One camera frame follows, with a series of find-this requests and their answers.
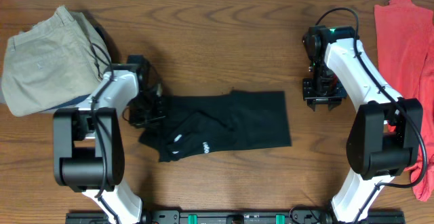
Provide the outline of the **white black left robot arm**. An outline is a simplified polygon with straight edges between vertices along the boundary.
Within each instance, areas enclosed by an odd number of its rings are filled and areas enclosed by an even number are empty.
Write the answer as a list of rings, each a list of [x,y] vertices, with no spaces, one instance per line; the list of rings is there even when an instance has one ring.
[[[123,175],[119,120],[156,128],[165,117],[162,84],[150,64],[116,64],[84,101],[54,113],[54,177],[60,186],[92,199],[96,213],[69,213],[66,223],[151,223],[143,201]]]

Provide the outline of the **black t-shirt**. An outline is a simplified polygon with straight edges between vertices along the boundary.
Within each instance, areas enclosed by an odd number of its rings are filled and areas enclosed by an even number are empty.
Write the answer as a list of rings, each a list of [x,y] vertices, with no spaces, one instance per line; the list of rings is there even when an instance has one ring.
[[[232,91],[222,96],[173,96],[166,117],[139,143],[160,162],[213,153],[291,146],[285,94]]]

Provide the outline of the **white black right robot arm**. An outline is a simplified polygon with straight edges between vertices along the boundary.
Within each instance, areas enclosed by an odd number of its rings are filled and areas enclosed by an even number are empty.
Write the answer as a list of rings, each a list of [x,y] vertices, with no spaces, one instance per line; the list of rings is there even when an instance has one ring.
[[[405,223],[401,211],[370,210],[380,191],[424,150],[422,105],[394,90],[370,62],[351,26],[309,27],[302,42],[311,78],[302,82],[307,106],[333,109],[350,98],[356,110],[346,151],[349,173],[327,210],[293,210],[293,223]]]

